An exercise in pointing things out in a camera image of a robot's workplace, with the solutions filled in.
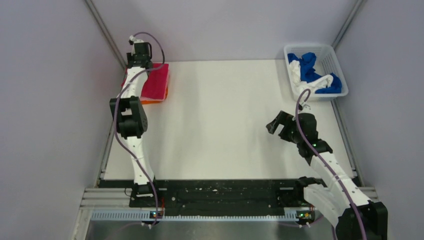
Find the magenta t shirt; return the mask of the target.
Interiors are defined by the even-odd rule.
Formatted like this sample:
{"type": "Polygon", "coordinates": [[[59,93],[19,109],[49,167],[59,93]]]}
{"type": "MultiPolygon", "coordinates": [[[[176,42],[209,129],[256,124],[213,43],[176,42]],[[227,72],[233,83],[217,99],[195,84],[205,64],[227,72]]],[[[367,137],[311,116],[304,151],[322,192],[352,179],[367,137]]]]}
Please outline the magenta t shirt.
{"type": "Polygon", "coordinates": [[[169,64],[149,73],[144,84],[140,100],[143,105],[163,102],[168,96],[169,64]]]}

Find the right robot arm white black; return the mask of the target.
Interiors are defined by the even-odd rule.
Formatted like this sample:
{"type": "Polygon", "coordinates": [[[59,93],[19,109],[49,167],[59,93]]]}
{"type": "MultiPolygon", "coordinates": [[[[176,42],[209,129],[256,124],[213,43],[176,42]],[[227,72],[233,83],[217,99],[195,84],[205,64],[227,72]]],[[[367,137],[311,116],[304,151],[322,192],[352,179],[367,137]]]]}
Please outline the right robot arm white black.
{"type": "Polygon", "coordinates": [[[328,220],[335,240],[388,239],[388,210],[354,183],[341,167],[330,145],[319,138],[317,120],[308,112],[291,115],[280,111],[266,125],[270,134],[296,145],[299,155],[319,178],[296,181],[293,200],[299,206],[312,204],[328,220]]]}

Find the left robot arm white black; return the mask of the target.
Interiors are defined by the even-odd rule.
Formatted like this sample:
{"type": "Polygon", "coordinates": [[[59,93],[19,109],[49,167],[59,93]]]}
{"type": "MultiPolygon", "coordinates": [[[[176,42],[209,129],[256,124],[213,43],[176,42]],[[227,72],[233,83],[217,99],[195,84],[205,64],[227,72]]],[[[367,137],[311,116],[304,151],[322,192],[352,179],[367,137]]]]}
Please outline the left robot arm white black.
{"type": "Polygon", "coordinates": [[[130,40],[131,52],[126,54],[128,66],[122,90],[109,101],[117,142],[129,153],[134,172],[131,197],[141,198],[149,207],[160,202],[160,193],[151,183],[155,175],[144,153],[143,134],[148,120],[141,102],[143,86],[148,80],[147,69],[153,67],[152,45],[143,40],[130,40]]]}

